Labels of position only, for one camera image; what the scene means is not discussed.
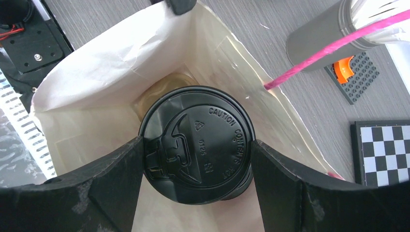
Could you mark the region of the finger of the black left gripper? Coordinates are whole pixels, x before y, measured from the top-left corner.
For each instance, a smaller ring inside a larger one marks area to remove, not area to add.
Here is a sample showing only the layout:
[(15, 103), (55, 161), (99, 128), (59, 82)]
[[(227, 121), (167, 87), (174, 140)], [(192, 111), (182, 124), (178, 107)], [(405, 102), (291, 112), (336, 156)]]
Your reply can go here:
[(195, 7), (197, 0), (165, 0), (164, 2), (168, 8), (165, 14), (172, 12), (174, 15), (183, 15)]

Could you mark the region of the black plastic cup lid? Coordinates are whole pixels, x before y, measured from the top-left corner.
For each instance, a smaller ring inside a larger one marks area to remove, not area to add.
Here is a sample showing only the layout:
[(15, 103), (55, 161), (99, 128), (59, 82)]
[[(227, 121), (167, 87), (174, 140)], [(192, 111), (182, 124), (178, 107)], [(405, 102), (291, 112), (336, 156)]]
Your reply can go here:
[(152, 187), (182, 204), (233, 199), (250, 185), (255, 130), (241, 104), (207, 86), (160, 97), (142, 119), (144, 172)]

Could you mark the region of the brown cardboard cup carrier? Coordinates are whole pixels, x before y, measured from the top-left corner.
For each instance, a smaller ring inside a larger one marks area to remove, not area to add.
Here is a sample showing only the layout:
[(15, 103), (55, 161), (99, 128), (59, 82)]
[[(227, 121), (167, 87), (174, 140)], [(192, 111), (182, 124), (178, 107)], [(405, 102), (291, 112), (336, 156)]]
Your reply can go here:
[(171, 73), (154, 83), (134, 102), (133, 110), (142, 122), (150, 107), (166, 93), (187, 86), (197, 86), (199, 83), (188, 75), (182, 73)]

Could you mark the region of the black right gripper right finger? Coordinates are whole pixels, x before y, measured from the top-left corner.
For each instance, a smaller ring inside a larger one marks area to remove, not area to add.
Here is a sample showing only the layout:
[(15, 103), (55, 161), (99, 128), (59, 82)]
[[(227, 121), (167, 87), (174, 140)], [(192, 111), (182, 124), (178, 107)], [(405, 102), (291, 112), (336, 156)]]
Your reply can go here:
[(407, 232), (410, 184), (367, 187), (318, 172), (251, 143), (251, 167), (267, 232)]

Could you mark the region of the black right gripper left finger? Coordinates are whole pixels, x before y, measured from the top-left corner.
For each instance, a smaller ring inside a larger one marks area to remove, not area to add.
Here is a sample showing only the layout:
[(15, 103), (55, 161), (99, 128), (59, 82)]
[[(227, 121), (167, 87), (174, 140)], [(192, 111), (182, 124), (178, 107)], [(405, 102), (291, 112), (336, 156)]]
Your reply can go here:
[(3, 232), (129, 232), (143, 176), (143, 140), (42, 184), (0, 190)]

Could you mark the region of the pink paper gift bag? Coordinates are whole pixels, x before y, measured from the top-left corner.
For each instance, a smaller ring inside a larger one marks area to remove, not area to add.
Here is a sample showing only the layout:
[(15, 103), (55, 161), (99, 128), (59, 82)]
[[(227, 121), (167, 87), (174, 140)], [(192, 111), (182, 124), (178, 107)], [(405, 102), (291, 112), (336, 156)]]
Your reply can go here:
[[(183, 73), (236, 99), (257, 139), (334, 177), (299, 114), (236, 36), (201, 3), (176, 16), (160, 2), (138, 11), (63, 59), (32, 100), (55, 170), (71, 172), (138, 137), (134, 102), (154, 83)], [(174, 202), (142, 176), (131, 232), (265, 232), (255, 182), (227, 201)]]

